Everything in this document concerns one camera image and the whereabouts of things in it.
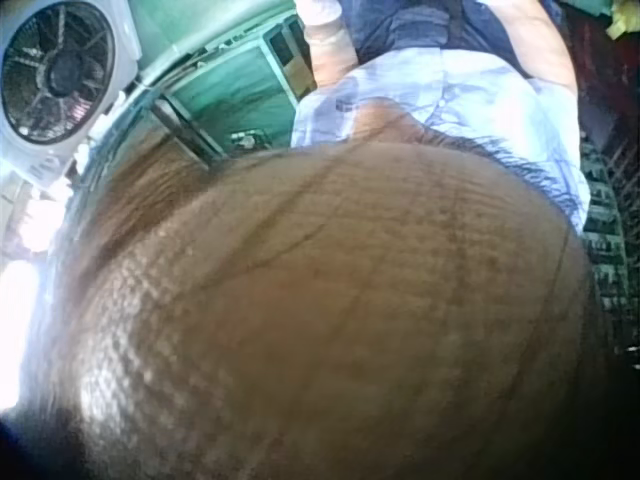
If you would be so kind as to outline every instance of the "fan blade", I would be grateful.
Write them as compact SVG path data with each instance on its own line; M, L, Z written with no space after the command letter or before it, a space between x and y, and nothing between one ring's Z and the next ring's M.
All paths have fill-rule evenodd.
M27 67L39 68L42 64L37 62L36 60L32 60L30 58L20 57L15 51L10 51L9 55L7 55L7 61L21 63L22 65L26 65Z
M64 45L64 28L67 21L67 8L64 5L59 7L60 13L58 14L58 48L62 48Z
M51 12L47 11L45 13L41 13L35 17L36 24L38 28L38 33L40 34L40 42L39 46L43 52L50 52L53 50L57 44L57 38L52 33L52 18Z
M98 33L95 37L93 37L91 40L89 40L89 42L82 47L83 50L89 50L91 47L93 47L96 42L98 42L98 40L100 40L101 38L103 38L105 35L107 34L107 32L105 32L104 30L100 33Z
M24 111L20 114L20 116L18 117L16 123L20 126L27 126L24 123L24 119L29 117L29 114L31 113L31 111L38 105L38 103L40 103L40 101L44 98L45 94L44 92L40 91L38 92L38 94L35 96L35 98L33 99L33 101L31 102L31 104L24 109Z

